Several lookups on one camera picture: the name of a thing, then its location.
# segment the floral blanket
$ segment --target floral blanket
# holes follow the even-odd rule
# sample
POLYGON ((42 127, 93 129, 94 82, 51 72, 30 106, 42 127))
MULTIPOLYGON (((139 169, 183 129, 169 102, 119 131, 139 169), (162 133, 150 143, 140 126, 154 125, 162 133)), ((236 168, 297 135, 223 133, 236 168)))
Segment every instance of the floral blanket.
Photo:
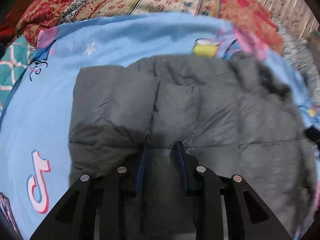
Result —
POLYGON ((36 45, 41 30, 99 16, 176 11, 220 17, 239 29, 255 33, 273 50, 281 52, 283 40, 268 11, 255 0, 35 0, 17 24, 16 35, 24 34, 36 45))

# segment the blue bedsheet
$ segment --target blue bedsheet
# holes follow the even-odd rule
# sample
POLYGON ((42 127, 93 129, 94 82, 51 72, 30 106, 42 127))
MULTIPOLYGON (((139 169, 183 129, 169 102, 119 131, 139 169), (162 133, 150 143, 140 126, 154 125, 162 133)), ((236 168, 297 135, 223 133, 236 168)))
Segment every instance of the blue bedsheet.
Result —
MULTIPOLYGON (((0 132, 0 192, 9 198, 23 238, 31 237, 68 189, 72 91, 81 67, 191 53, 196 40, 233 30, 231 23, 211 17, 156 13, 90 19, 41 33, 37 61, 24 74, 0 132)), ((320 127, 300 74, 270 49, 264 64, 291 86, 305 125, 320 127)))

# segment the metal screw head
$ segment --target metal screw head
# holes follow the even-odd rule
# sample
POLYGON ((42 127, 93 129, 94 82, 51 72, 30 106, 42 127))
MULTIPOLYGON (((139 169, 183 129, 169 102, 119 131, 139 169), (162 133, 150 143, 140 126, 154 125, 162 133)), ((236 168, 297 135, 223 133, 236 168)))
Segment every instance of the metal screw head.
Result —
POLYGON ((121 167, 119 167, 119 168, 117 169, 117 171, 118 171, 119 173, 125 173, 125 172, 127 171, 127 168, 121 166, 121 167))
POLYGON ((88 174, 83 174, 83 175, 81 175, 80 180, 81 180, 81 181, 88 181, 89 178, 90 178, 90 177, 89 177, 88 174))
POLYGON ((198 166, 196 169, 200 173, 204 173, 206 171, 206 168, 204 166, 198 166))
POLYGON ((234 180, 235 182, 241 182, 241 181, 242 181, 242 177, 241 177, 240 175, 234 175, 234 176, 233 176, 233 180, 234 180))

